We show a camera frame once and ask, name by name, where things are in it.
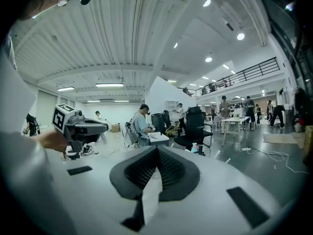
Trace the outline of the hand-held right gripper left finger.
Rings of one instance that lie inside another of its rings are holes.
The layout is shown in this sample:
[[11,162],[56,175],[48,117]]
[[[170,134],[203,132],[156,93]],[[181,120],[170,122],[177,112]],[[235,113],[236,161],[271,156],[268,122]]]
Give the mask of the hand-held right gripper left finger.
[[154,146],[65,163],[46,149],[44,230],[53,235],[158,235],[155,222],[145,223],[142,198],[157,161]]

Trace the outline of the person's left hand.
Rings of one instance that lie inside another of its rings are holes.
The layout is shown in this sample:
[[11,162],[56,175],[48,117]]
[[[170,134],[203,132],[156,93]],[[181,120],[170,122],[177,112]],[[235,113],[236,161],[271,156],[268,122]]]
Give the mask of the person's left hand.
[[37,136],[38,142],[44,148],[53,149],[62,153],[66,152],[68,142],[64,135],[57,130],[50,130]]

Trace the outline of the white table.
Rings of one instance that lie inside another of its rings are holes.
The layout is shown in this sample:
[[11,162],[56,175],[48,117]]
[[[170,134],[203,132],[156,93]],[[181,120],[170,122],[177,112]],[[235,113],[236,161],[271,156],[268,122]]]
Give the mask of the white table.
[[246,120],[248,117],[232,117],[228,119],[222,119],[222,123],[225,124],[225,127],[229,126],[230,123],[235,123],[235,130],[234,131],[228,131],[229,134],[233,135],[233,138],[237,138],[237,147],[238,150],[241,150],[241,131],[244,131],[245,137],[247,138],[247,130],[248,130],[248,124]]

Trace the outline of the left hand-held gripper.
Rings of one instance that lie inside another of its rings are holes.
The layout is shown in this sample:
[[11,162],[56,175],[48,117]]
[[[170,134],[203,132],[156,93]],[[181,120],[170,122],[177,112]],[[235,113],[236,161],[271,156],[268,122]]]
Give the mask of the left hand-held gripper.
[[[80,158],[80,151],[82,145],[76,139],[75,125],[84,119],[84,115],[81,110],[76,110],[73,107],[66,104],[55,105],[52,125],[60,131],[65,137],[66,141],[71,146],[71,150],[66,152],[67,156],[71,160]],[[109,129],[109,125],[97,120],[87,119],[84,120],[84,124],[87,127],[86,143],[107,143],[105,133]]]

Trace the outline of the black office chair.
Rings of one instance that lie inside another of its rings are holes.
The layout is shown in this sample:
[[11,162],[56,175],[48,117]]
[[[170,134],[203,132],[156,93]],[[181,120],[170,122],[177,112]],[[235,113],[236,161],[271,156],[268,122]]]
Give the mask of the black office chair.
[[151,122],[152,125],[155,127],[156,132],[160,132],[161,134],[166,133],[166,127],[165,127],[165,114],[163,113],[157,113],[151,115]]
[[174,138],[174,142],[180,146],[184,146],[188,151],[191,151],[192,143],[198,144],[199,152],[197,154],[205,156],[203,146],[210,148],[212,144],[213,133],[205,131],[205,126],[212,129],[211,124],[205,124],[206,113],[199,106],[191,107],[186,113],[186,128],[185,134]]

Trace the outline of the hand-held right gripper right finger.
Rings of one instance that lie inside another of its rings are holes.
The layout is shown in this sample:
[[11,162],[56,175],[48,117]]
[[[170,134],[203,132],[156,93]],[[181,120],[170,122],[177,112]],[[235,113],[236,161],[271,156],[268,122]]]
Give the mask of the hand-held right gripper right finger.
[[159,146],[163,190],[143,235],[277,235],[291,209],[233,166]]

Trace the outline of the black balcony railing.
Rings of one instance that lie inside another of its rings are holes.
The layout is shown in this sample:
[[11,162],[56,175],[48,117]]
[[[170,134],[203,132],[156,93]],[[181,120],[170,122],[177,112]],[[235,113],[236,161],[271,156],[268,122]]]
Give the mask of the black balcony railing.
[[179,89],[190,97],[199,97],[243,82],[251,81],[252,79],[259,78],[279,70],[280,68],[277,62],[277,57],[273,57],[215,82],[212,81],[207,85],[200,86],[198,89]]

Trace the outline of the beige floor mat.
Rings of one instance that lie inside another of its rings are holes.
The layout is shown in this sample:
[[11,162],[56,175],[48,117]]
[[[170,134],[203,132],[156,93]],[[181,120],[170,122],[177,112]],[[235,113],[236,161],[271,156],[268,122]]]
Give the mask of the beige floor mat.
[[291,134],[263,134],[263,140],[266,143],[297,144]]

